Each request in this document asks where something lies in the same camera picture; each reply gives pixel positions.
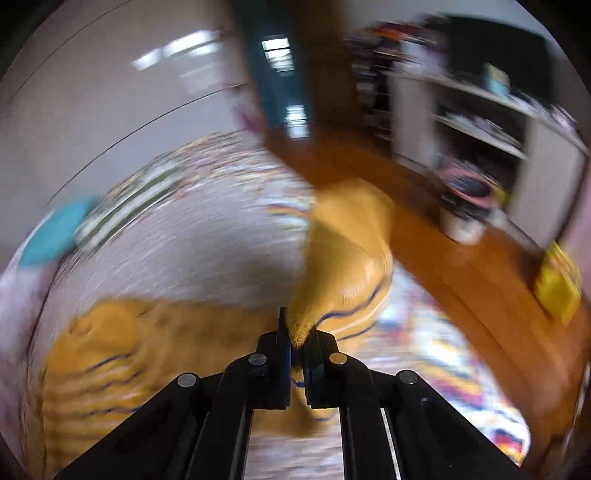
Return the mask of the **white glossy wardrobe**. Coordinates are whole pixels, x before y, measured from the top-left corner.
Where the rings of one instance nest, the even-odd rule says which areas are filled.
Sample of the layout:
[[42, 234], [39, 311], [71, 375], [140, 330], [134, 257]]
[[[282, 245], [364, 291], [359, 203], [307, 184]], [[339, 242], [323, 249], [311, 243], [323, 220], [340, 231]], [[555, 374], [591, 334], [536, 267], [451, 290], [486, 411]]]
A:
[[226, 1], [67, 1], [1, 82], [1, 257], [50, 208], [256, 120]]

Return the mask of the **teal pillow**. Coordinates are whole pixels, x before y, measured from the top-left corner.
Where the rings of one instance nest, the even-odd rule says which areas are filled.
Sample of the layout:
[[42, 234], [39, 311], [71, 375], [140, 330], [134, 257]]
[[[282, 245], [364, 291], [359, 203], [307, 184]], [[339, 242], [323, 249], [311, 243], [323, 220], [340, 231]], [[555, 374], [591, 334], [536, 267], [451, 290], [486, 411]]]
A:
[[53, 210], [25, 242], [18, 265], [33, 267], [60, 260], [74, 248], [76, 231], [96, 203], [96, 198], [82, 198]]

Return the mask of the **pink floral duvet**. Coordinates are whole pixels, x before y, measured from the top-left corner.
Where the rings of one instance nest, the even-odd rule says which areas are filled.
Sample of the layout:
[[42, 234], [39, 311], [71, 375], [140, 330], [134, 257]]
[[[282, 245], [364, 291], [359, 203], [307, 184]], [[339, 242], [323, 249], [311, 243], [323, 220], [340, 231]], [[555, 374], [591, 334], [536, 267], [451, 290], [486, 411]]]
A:
[[23, 266], [12, 261], [1, 274], [1, 434], [20, 448], [20, 406], [33, 329], [59, 262]]

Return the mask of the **yellow striped knit sweater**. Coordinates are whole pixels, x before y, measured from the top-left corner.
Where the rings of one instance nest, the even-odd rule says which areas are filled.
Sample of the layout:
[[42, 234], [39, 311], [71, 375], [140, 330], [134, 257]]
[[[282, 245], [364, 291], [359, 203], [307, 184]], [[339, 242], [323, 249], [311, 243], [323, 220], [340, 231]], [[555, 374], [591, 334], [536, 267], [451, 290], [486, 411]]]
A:
[[[312, 207], [304, 274], [287, 308], [301, 346], [314, 327], [343, 338], [376, 319], [393, 259], [391, 206], [363, 183], [322, 191]], [[221, 303], [105, 298], [73, 318], [49, 349], [33, 388], [27, 464], [48, 478], [144, 406], [178, 374], [218, 372], [276, 327], [270, 310]]]

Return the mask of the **brown wooden door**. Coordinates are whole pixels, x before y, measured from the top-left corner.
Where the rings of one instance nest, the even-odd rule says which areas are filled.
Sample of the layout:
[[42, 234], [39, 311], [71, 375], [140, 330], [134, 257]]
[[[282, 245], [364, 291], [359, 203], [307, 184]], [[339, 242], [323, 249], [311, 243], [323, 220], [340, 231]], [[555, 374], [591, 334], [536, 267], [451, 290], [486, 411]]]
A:
[[294, 20], [315, 121], [349, 129], [360, 127], [342, 2], [297, 1]]

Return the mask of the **white shelf unit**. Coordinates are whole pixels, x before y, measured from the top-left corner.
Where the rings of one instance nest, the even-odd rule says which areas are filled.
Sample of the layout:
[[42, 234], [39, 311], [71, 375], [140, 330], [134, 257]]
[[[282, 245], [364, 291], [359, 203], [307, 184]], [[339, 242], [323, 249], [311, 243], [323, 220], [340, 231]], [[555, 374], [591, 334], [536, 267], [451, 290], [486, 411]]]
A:
[[422, 174], [475, 163], [502, 185], [513, 229], [539, 247], [555, 240], [589, 150], [542, 110], [445, 76], [391, 72], [394, 160]]

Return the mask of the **beige quilted bedspread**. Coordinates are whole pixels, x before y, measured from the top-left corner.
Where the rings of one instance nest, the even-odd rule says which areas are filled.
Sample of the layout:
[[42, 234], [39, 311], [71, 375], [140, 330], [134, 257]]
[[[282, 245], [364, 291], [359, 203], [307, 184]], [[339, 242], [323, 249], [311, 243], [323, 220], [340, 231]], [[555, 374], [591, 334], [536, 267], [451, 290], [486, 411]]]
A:
[[162, 154], [178, 160], [176, 192], [95, 252], [65, 258], [41, 311], [28, 358], [23, 445], [27, 468], [31, 393], [46, 355], [70, 321], [105, 298], [286, 304], [301, 269], [311, 186], [245, 133], [218, 133]]

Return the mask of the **olive bolster with white sheep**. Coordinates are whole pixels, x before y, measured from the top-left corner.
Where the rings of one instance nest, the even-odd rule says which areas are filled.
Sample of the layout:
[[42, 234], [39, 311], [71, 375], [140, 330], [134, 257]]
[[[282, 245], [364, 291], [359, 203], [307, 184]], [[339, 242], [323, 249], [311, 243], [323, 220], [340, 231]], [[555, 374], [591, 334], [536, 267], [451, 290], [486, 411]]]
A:
[[173, 195], [183, 177], [178, 160], [160, 159], [114, 187], [79, 225], [75, 243], [91, 254], [150, 207]]

